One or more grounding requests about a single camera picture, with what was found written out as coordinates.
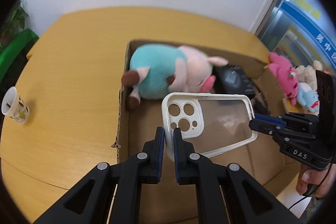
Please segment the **person right hand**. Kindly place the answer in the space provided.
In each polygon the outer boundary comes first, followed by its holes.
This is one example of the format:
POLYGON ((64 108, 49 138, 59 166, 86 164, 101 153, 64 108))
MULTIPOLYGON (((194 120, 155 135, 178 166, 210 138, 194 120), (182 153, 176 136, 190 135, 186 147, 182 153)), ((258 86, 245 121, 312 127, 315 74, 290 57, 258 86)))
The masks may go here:
MULTIPOLYGON (((299 195, 303 195, 307 191, 307 186, 309 184, 319 185, 321 181, 325 178, 327 174, 327 169, 323 171, 317 171, 313 169, 308 169, 306 165, 301 165, 301 169, 298 175, 296 191, 299 195)), ((335 182, 335 164, 331 166, 330 172, 325 178, 321 186, 314 192, 313 197, 315 198, 325 198, 328 192, 332 188, 335 182)))

